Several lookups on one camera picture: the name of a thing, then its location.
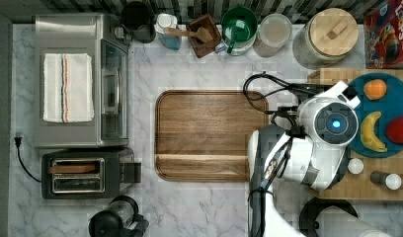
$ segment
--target blue plate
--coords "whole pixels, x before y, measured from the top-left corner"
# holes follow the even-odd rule
[[[387,85],[386,95],[379,100],[369,100],[363,92],[365,83],[381,79]],[[374,126],[374,131],[379,139],[386,144],[387,152],[375,152],[363,146],[359,128],[358,134],[351,143],[351,147],[361,155],[372,158],[385,158],[392,156],[403,149],[403,144],[391,142],[385,133],[389,123],[398,117],[403,117],[403,81],[398,78],[384,73],[368,73],[356,78],[350,83],[359,93],[361,103],[356,107],[355,111],[359,118],[359,124],[362,124],[363,119],[372,112],[380,111],[382,116]]]

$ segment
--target toaster slot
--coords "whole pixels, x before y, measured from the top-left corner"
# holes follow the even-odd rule
[[[48,169],[55,194],[103,193],[104,159],[55,159]]]

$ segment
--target kettle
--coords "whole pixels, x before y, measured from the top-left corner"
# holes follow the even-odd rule
[[[95,214],[88,225],[91,237],[141,237],[149,222],[139,213],[133,198],[118,196],[102,211]],[[127,229],[137,222],[134,229]]]

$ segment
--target striped dish towel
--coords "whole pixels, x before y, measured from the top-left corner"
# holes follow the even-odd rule
[[[92,84],[88,54],[46,53],[43,119],[52,122],[92,120]]]

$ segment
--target small bowl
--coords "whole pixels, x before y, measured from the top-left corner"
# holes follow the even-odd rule
[[[215,51],[216,46],[221,41],[221,36],[219,30],[217,29],[216,24],[214,23],[211,14],[202,15],[201,17],[195,19],[194,21],[186,24],[187,31],[191,32],[196,32],[199,29],[199,27],[206,28],[213,37],[211,41],[205,43],[201,42],[196,38],[189,37],[189,42],[192,45],[193,50],[196,53],[196,56],[198,58],[201,58]]]

